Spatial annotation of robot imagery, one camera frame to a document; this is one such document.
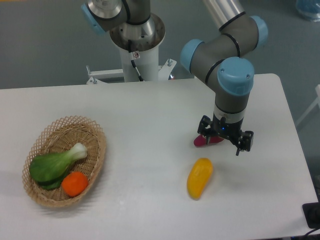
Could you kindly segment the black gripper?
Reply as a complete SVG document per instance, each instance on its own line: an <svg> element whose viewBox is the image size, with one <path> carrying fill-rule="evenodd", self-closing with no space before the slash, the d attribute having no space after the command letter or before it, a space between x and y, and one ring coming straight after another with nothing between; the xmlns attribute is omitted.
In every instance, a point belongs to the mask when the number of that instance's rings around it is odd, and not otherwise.
<svg viewBox="0 0 320 240"><path fill-rule="evenodd" d="M218 119L216 116L211 121L208 116L203 115L197 133L206 138L206 144L217 137L229 140L237 147L236 156L239 156L240 152L251 151L254 139L253 131L241 131L242 123L243 119L235 123L227 123L224 117Z"/></svg>

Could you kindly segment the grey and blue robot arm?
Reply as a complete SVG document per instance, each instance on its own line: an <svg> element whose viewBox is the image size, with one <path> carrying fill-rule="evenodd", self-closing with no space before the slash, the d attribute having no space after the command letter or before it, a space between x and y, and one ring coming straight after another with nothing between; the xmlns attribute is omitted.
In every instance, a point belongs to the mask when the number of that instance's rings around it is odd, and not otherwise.
<svg viewBox="0 0 320 240"><path fill-rule="evenodd" d="M237 0L204 4L220 35L210 42L190 40L180 53L181 65L215 93L213 116L201 118L197 140L210 145L226 139L238 152L248 152L254 133L241 127L255 70L244 55L266 42L268 27L260 17L248 16ZM158 48L166 30L148 0L88 0L81 10L97 34L110 34L126 82L160 78Z"/></svg>

